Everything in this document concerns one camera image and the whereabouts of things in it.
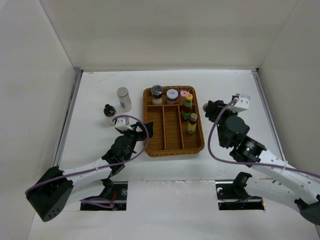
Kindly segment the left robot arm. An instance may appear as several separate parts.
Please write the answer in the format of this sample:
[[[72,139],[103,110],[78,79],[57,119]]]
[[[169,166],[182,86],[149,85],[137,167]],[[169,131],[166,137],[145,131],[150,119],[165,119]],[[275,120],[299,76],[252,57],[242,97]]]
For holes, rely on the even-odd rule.
[[[53,166],[26,190],[26,199],[43,222],[53,220],[74,202],[95,205],[99,198],[108,199],[113,187],[110,178],[141,155],[135,151],[136,144],[149,142],[154,134],[154,123],[137,121],[118,132],[120,136],[98,160],[66,170]]]

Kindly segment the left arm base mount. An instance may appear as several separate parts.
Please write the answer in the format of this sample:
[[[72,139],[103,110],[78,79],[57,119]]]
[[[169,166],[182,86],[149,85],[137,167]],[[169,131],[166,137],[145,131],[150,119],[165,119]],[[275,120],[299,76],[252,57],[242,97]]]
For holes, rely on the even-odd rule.
[[[80,203],[80,211],[126,211],[128,186],[127,181],[111,181],[110,179],[103,182],[104,189],[100,195],[87,198],[89,203]]]

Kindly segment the white-lid sauce jar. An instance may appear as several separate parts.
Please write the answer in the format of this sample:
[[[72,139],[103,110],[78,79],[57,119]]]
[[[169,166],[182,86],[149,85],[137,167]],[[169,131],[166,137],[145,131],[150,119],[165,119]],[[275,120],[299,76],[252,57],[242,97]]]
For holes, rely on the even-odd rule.
[[[168,89],[166,92],[166,104],[176,105],[178,103],[179,93],[176,89]]]

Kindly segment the green-label chili sauce bottle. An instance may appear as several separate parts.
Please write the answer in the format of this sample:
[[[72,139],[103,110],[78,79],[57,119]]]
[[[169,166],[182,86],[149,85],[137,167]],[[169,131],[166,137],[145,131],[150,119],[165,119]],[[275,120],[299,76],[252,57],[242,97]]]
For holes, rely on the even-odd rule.
[[[188,93],[185,97],[185,100],[182,102],[182,109],[181,109],[181,119],[188,120],[192,114],[192,101],[193,95]]]

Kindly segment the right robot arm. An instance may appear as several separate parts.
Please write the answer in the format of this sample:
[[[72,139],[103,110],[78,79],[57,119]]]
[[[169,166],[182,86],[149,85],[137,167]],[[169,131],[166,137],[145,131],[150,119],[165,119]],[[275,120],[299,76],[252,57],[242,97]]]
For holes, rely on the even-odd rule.
[[[308,222],[320,224],[320,176],[299,170],[277,158],[257,140],[248,136],[250,127],[234,110],[240,100],[208,101],[204,104],[205,117],[217,130],[219,146],[231,148],[231,165],[244,165],[263,173],[269,180],[259,180],[240,172],[232,183],[232,192],[238,198],[257,196],[272,200],[297,211]]]

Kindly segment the black-cap pepper jar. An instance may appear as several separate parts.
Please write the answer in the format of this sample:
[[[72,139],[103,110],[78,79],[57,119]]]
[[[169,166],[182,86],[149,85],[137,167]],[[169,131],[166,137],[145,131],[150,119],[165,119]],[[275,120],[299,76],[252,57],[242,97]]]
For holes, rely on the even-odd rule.
[[[207,113],[209,111],[209,104],[208,103],[205,103],[203,106],[202,106],[202,109],[205,113]]]

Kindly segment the pink-cap spice shaker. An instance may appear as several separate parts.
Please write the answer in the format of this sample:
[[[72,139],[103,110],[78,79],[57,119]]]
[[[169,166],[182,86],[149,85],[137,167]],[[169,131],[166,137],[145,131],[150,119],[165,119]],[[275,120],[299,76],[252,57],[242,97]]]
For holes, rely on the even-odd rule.
[[[186,96],[189,94],[189,91],[186,89],[182,89],[179,93],[179,101],[182,103],[185,99]]]

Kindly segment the yellow-label oil bottle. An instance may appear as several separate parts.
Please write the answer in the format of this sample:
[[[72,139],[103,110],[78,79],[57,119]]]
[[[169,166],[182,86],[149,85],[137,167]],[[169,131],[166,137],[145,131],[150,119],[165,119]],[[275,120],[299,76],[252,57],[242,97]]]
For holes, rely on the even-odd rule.
[[[188,119],[188,124],[186,131],[188,134],[194,134],[196,131],[198,115],[196,113],[192,113]]]

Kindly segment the black-top salt grinder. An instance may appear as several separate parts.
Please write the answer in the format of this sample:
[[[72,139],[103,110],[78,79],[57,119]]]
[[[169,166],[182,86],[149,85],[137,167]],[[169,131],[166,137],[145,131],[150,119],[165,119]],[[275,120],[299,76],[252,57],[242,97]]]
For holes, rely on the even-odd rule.
[[[160,85],[154,85],[151,88],[152,95],[152,104],[153,105],[162,105],[163,104],[163,88]]]

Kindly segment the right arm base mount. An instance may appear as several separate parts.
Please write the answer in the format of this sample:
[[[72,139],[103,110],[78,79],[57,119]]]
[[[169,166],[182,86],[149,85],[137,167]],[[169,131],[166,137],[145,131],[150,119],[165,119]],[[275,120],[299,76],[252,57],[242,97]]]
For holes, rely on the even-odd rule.
[[[215,182],[218,209],[220,211],[265,210],[264,201],[259,196],[249,195],[245,187],[252,175],[240,172],[234,180]]]

